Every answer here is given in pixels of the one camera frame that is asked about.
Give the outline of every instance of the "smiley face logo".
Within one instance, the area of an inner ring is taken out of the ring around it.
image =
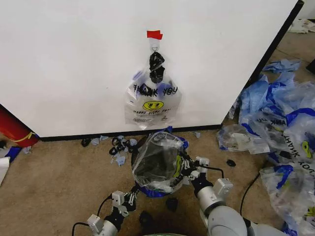
[[[163,102],[150,101],[150,102],[146,102],[145,104],[143,104],[143,109],[146,110],[146,111],[153,111],[153,110],[160,109],[163,106],[164,106]]]

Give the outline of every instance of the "white wall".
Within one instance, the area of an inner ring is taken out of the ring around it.
[[[315,0],[303,0],[304,5],[297,18],[315,19]]]
[[[161,30],[183,93],[172,125],[220,124],[295,4],[4,1],[0,102],[41,137],[138,130],[125,124],[124,93],[148,59],[146,30]]]

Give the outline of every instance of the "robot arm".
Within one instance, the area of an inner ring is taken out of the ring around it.
[[[186,156],[183,170],[194,186],[200,216],[208,228],[209,236],[285,236],[273,227],[258,225],[243,218],[236,210],[226,206],[225,198],[233,184],[226,178],[219,178],[213,186],[206,179],[208,166],[207,158],[197,157],[193,162]]]
[[[115,236],[129,212],[136,210],[138,192],[139,189],[134,186],[127,193],[121,191],[112,193],[112,213],[106,216],[104,220],[94,214],[88,219],[88,225],[93,232],[93,236]]]

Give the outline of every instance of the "beige carpet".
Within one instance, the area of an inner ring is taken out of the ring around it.
[[[314,75],[304,69],[312,60],[310,50],[315,56],[314,42],[315,33],[288,33],[279,47],[281,52],[275,51],[272,59],[303,59],[297,72],[298,79],[314,81]],[[227,204],[238,211],[242,195],[262,166],[264,155],[221,151],[215,134],[216,130],[202,131],[201,138],[197,139],[190,132],[177,133],[189,141],[188,153],[192,158],[208,157],[212,167],[224,169],[226,177],[234,184]],[[32,154],[19,154],[0,187],[0,235],[69,236],[72,225],[77,221],[84,222],[92,213],[95,214],[99,204],[111,192],[128,191],[133,186],[131,156],[127,155],[123,166],[111,164],[108,154],[111,147],[110,140],[88,147],[82,147],[79,140],[39,142],[33,147]],[[227,159],[234,160],[236,167],[229,167]],[[219,172],[208,172],[210,181],[214,182],[219,177]],[[198,201],[192,186],[184,186],[174,196],[179,200],[175,213],[166,208],[166,197],[150,199],[140,193],[137,211],[125,219],[119,235],[141,235],[138,218],[141,211],[146,210],[155,220],[152,233],[205,236],[206,230],[199,217]],[[106,203],[101,216],[109,214],[110,208],[111,204]],[[243,215],[253,222],[277,228],[283,223],[271,208],[260,179],[247,194]],[[91,233],[89,229],[78,226],[75,235],[88,236]]]

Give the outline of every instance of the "red object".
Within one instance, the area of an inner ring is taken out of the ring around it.
[[[163,34],[161,33],[160,30],[147,31],[147,38],[155,38],[155,39],[161,40],[162,37],[163,37]]]
[[[35,133],[3,107],[0,107],[0,132],[22,148],[32,146],[38,141]]]

